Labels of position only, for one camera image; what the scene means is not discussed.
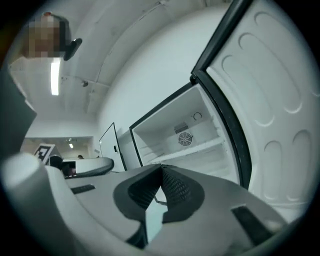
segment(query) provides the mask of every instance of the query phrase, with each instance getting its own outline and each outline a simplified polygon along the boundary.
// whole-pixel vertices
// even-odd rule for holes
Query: ceiling
[[[121,68],[148,38],[182,16],[221,2],[230,0],[51,1],[39,13],[66,17],[72,37],[83,39],[74,57],[60,66],[59,96],[51,95],[51,60],[20,59],[11,72],[38,113],[95,116]]]

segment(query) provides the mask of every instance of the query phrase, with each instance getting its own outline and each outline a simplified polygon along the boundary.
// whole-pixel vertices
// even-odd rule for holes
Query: person
[[[45,12],[21,29],[2,62],[0,72],[0,163],[20,151],[36,112],[21,85],[10,74],[10,65],[20,58],[63,58],[68,61],[82,39],[71,40],[66,18]]]
[[[68,61],[77,51],[82,39],[71,41],[69,21],[51,12],[31,21],[21,31],[9,64],[21,57],[31,58],[62,58]]]

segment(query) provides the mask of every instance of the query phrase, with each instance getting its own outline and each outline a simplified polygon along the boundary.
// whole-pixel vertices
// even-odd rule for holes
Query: white door
[[[113,159],[114,167],[112,172],[124,172],[125,163],[123,162],[123,157],[120,152],[115,123],[112,123],[110,127],[103,134],[99,140],[101,154],[103,157]]]

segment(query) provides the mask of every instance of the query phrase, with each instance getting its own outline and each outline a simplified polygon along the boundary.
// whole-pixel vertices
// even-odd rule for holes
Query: ceiling light
[[[51,94],[59,95],[59,68],[60,59],[55,58],[51,63]]]

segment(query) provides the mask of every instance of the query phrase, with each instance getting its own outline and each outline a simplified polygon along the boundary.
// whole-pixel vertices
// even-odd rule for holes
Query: white wall
[[[70,159],[70,160],[78,159],[79,155],[83,156],[83,158],[85,158],[85,159],[90,158],[89,153],[88,153],[88,147],[86,147],[86,146],[79,147],[76,149],[70,148],[67,150],[63,150],[57,145],[57,149],[63,159]]]
[[[194,12],[165,27],[127,61],[98,114],[98,134],[115,123],[117,135],[189,82],[191,71],[227,7]]]

